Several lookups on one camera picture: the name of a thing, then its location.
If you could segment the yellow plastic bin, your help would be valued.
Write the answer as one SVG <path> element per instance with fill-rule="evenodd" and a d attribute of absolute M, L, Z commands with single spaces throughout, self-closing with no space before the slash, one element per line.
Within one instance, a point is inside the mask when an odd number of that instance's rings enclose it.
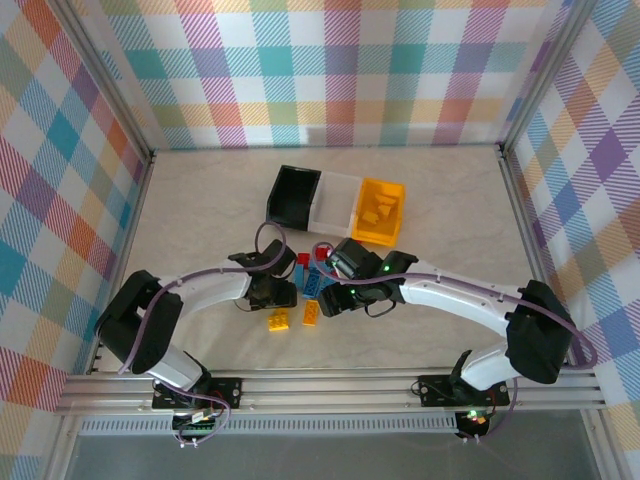
<path fill-rule="evenodd" d="M 393 247 L 397 243 L 403 223 L 406 191 L 405 186 L 399 184 L 402 186 L 402 193 L 398 198 L 381 195 L 379 190 L 380 182 L 386 181 L 373 178 L 363 179 L 357 207 L 355 209 L 351 236 L 361 242 Z M 377 210 L 377 202 L 383 198 L 393 199 L 396 202 L 388 218 L 381 217 Z M 376 225 L 369 224 L 361 219 L 363 213 L 366 211 L 374 212 L 379 216 L 379 222 Z"/>

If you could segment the white plastic bin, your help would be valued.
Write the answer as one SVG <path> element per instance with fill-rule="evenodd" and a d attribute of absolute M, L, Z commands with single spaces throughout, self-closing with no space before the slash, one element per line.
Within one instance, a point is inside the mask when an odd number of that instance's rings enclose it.
<path fill-rule="evenodd" d="M 307 230 L 350 237 L 362 177 L 323 171 L 312 199 Z"/>

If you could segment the black plastic bin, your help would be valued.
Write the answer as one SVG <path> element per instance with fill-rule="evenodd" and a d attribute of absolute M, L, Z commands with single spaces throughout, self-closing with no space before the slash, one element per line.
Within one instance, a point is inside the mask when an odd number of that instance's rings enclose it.
<path fill-rule="evenodd" d="M 321 172 L 282 165 L 266 204 L 266 220 L 283 228 L 307 231 Z"/>

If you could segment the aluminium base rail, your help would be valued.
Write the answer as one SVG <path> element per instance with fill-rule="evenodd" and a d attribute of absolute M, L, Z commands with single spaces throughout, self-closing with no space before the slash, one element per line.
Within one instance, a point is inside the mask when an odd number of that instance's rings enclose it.
<path fill-rule="evenodd" d="M 219 371 L 234 379 L 239 414 L 416 413 L 422 386 L 416 369 L 284 369 Z M 63 390 L 59 415 L 153 415 L 153 381 L 148 376 L 113 372 L 70 377 Z M 590 371 L 562 373 L 552 385 L 520 378 L 509 380 L 485 404 L 498 410 L 599 410 L 605 399 Z"/>

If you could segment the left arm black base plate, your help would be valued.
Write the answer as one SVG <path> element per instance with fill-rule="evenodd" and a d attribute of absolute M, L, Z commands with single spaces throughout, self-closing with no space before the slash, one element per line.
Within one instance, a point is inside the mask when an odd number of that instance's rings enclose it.
<path fill-rule="evenodd" d="M 197 410 L 208 407 L 219 408 L 202 398 L 178 393 L 172 388 L 155 381 L 152 398 L 153 409 Z M 238 377 L 212 377 L 199 380 L 190 390 L 191 393 L 216 397 L 224 400 L 232 409 L 238 408 L 242 395 L 242 379 Z"/>

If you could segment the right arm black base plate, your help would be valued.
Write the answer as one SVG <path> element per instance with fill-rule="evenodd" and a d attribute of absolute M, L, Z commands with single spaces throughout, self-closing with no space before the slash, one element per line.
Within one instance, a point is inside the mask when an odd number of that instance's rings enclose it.
<path fill-rule="evenodd" d="M 422 407 L 508 406 L 510 396 L 505 382 L 477 390 L 465 382 L 453 382 L 447 375 L 421 375 L 412 386 Z"/>

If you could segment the aluminium side rail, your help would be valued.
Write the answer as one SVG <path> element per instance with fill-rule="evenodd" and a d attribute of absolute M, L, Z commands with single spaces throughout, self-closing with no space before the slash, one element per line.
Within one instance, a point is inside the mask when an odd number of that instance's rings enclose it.
<path fill-rule="evenodd" d="M 525 286 L 517 289 L 515 298 L 519 302 L 507 314 L 507 353 L 521 376 L 538 383 L 553 384 L 569 352 L 574 323 L 546 284 L 524 200 L 516 189 L 513 168 L 501 150 L 497 151 L 497 158 L 533 274 Z"/>
<path fill-rule="evenodd" d="M 134 208 L 131 211 L 131 216 L 127 225 L 127 229 L 125 231 L 126 236 L 124 237 L 124 241 L 122 244 L 121 255 L 119 256 L 118 261 L 115 265 L 113 279 L 111 280 L 111 283 L 110 283 L 110 288 L 108 291 L 108 296 L 106 297 L 106 303 L 104 308 L 108 306 L 108 304 L 111 302 L 113 297 L 119 291 L 119 288 L 123 283 L 126 267 L 130 258 L 133 242 L 134 242 L 137 228 L 139 225 L 140 216 L 141 216 L 141 213 L 144 207 L 144 202 L 150 186 L 150 181 L 153 174 L 156 157 L 157 157 L 157 150 L 151 150 L 148 158 L 146 159 L 146 163 L 142 171 L 141 181 L 139 184 L 139 191 L 136 196 L 136 202 L 134 204 Z M 101 356 L 101 354 L 99 354 L 99 350 L 101 348 L 100 345 L 101 345 L 100 340 L 97 339 L 96 334 L 94 333 L 92 337 L 91 349 L 89 351 L 89 355 L 84 367 L 83 374 L 90 375 L 94 373 L 94 371 L 98 371 L 94 367 L 94 364 L 96 359 L 99 359 L 98 357 Z"/>

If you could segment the aluminium frame post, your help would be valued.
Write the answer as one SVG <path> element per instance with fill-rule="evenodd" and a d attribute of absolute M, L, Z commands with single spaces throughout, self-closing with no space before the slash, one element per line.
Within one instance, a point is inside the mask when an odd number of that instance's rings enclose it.
<path fill-rule="evenodd" d="M 109 71 L 100 50 L 95 46 L 71 0 L 46 1 L 70 37 L 98 89 L 104 95 L 115 117 L 121 123 L 128 139 L 133 142 L 134 148 L 144 161 L 147 164 L 152 164 L 155 156 L 154 149 L 144 137 L 142 129 L 134 118 L 134 114 L 129 108 L 125 97 L 116 85 L 116 81 Z"/>
<path fill-rule="evenodd" d="M 598 0 L 549 0 L 524 55 L 517 84 L 507 96 L 504 123 L 496 140 L 501 154 L 514 149 Z"/>

